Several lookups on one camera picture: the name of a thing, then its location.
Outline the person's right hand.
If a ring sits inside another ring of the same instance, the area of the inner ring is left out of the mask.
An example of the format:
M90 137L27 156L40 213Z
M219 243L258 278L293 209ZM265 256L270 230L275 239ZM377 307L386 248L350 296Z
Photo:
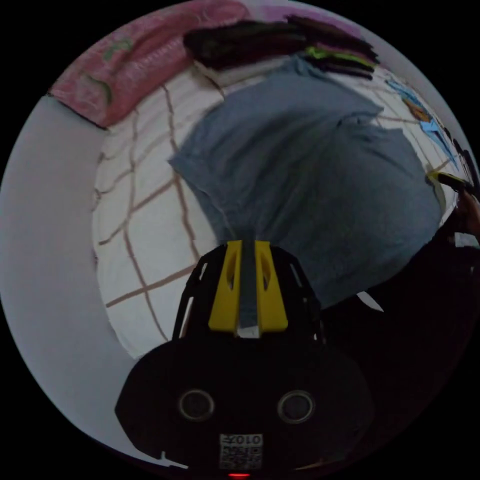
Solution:
M455 209L459 221L459 231L470 234L480 242L480 204L475 196L466 190L458 193Z

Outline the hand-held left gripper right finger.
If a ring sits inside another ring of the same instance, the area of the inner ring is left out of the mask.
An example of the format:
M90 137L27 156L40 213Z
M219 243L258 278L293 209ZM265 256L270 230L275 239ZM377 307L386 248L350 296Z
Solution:
M284 332L288 318L270 243L256 241L254 257L258 331L260 334Z

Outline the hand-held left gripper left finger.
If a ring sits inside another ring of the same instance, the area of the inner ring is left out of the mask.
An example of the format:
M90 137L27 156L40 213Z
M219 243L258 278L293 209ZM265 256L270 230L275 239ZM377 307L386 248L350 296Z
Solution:
M242 241L229 241L208 320L213 332L236 333L240 311Z

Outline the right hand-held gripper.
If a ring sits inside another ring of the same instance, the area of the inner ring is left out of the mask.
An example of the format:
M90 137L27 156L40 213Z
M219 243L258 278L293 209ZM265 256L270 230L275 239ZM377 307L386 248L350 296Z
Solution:
M427 174L427 177L431 180L437 181L442 185L450 187L457 193L465 191L476 200L480 199L480 197L477 195L477 190L475 187L470 182L462 178L441 171L431 171Z

